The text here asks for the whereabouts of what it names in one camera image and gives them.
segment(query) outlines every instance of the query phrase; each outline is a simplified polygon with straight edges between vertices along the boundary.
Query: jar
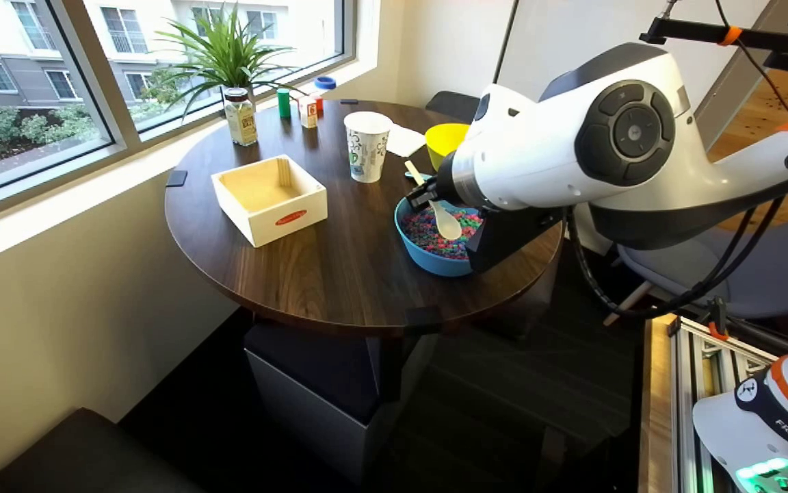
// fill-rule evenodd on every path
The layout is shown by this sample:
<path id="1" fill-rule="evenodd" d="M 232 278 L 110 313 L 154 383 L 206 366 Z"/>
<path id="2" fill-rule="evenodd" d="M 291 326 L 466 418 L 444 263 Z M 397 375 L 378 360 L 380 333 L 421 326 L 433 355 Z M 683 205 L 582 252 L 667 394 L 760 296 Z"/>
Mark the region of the jar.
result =
<path id="1" fill-rule="evenodd" d="M 248 89 L 225 89 L 225 116 L 235 145 L 258 142 L 255 98 Z"/>

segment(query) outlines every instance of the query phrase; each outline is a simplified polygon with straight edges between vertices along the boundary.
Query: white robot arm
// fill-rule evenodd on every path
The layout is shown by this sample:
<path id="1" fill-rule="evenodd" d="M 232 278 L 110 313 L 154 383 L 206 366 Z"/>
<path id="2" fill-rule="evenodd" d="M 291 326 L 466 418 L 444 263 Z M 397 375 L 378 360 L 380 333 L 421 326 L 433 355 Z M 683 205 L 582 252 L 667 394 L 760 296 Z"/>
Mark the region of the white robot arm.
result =
<path id="1" fill-rule="evenodd" d="M 436 181 L 437 198 L 504 213 L 589 204 L 611 242 L 667 246 L 788 192 L 788 127 L 712 164 L 675 61 L 622 44 L 541 103 L 489 89 Z"/>

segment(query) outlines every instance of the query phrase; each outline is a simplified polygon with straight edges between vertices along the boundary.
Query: bowl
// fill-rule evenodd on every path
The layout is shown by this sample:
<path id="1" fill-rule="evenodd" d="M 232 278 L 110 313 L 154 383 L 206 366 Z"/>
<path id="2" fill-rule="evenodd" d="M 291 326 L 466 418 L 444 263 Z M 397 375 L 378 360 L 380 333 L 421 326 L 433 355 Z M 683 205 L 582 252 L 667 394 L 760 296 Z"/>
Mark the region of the bowl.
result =
<path id="1" fill-rule="evenodd" d="M 453 218 L 462 218 L 462 213 L 473 213 L 477 209 L 449 209 Z M 403 246 L 404 246 L 404 252 L 410 255 L 410 261 L 419 266 L 419 268 L 423 268 L 423 272 L 430 272 L 430 274 L 436 274 L 436 278 L 467 278 L 473 268 L 471 268 L 471 261 L 467 261 L 467 255 L 459 255 L 459 259 L 451 259 L 451 255 L 444 255 L 444 252 L 433 252 L 433 249 L 426 249 L 426 246 L 421 246 L 412 235 L 410 235 L 410 230 L 412 230 L 412 226 L 415 222 L 407 222 L 412 213 L 430 213 L 430 209 L 423 209 L 423 211 L 410 211 L 410 205 L 407 205 L 407 201 L 399 201 L 397 205 L 393 205 L 393 230 L 397 230 L 397 235 L 399 235 L 399 242 L 403 242 Z M 467 229 L 466 226 L 466 235 L 459 238 L 459 242 L 447 242 L 453 252 L 459 249 L 466 249 L 466 242 L 471 238 L 477 234 L 477 229 Z"/>
<path id="2" fill-rule="evenodd" d="M 467 124 L 437 124 L 423 131 L 423 145 L 433 170 L 441 167 L 441 163 L 458 150 L 458 145 L 467 137 Z"/>

